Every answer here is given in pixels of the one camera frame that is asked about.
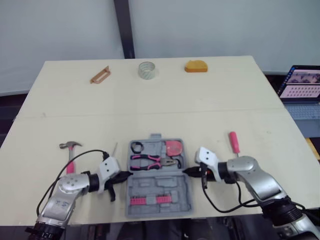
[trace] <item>wooden table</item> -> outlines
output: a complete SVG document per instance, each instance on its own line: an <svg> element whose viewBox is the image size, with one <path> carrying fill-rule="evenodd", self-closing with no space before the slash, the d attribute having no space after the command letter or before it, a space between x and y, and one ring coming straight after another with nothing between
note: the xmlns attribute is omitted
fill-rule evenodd
<svg viewBox="0 0 320 240"><path fill-rule="evenodd" d="M256 158L261 168L289 196L307 208L320 204L320 168L267 79L250 56L202 57L207 73L186 73L190 58L148 59L156 77L143 80L138 65L145 59L47 61L0 149L0 225L33 225L36 206L67 162L59 144L77 141L75 153L112 151L126 170L129 141L151 133L182 138L189 167L198 147L216 152L221 161L234 158L228 133L236 131L240 155ZM109 65L111 76L101 84L89 80ZM76 171L95 172L101 155L76 162ZM205 198L200 179L192 178L194 211L186 218L217 217ZM125 216L126 183L115 186L116 201L107 192L77 200L70 224L133 221ZM243 200L251 199L241 184ZM221 209L237 204L237 188L210 182L208 194ZM240 208L230 215L260 213ZM144 220L162 218L144 218Z"/></svg>

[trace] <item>tape roll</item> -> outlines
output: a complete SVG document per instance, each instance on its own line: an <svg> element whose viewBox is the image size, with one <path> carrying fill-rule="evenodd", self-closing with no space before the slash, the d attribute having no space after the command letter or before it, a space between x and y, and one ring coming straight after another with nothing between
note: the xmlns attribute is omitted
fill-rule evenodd
<svg viewBox="0 0 320 240"><path fill-rule="evenodd" d="M140 63L138 74L142 79L153 79L156 75L156 66L153 62L144 61Z"/></svg>

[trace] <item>screwdriver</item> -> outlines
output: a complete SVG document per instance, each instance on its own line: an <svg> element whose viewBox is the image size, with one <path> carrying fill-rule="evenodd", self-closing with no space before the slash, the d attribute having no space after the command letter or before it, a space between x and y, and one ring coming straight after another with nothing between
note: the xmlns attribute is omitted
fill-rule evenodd
<svg viewBox="0 0 320 240"><path fill-rule="evenodd" d="M231 131L229 133L229 139L230 139L233 152L236 154L237 157L239 157L240 149L239 149L237 134L235 131Z"/></svg>

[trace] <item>tool case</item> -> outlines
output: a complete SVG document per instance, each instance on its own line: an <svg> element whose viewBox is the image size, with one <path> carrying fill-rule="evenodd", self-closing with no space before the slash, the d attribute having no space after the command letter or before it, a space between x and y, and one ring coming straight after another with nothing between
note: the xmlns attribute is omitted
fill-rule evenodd
<svg viewBox="0 0 320 240"><path fill-rule="evenodd" d="M163 165L159 169L136 170L155 162L143 158L132 159L132 156L149 155L163 159L170 158L167 155L166 141L178 141L182 145L181 153L171 157L176 164ZM183 173L187 167L186 163L187 156L182 139L163 139L158 133L151 134L149 139L132 140L129 143L127 168L133 174L127 179L126 216L149 218L191 214L193 211L191 183L189 176Z"/></svg>

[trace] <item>orange sponge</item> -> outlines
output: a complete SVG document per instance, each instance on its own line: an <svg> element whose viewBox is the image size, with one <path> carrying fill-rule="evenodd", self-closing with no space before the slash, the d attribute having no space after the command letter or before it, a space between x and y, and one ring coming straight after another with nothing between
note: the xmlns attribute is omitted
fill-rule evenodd
<svg viewBox="0 0 320 240"><path fill-rule="evenodd" d="M208 65L202 60L188 61L184 67L187 73L208 72Z"/></svg>

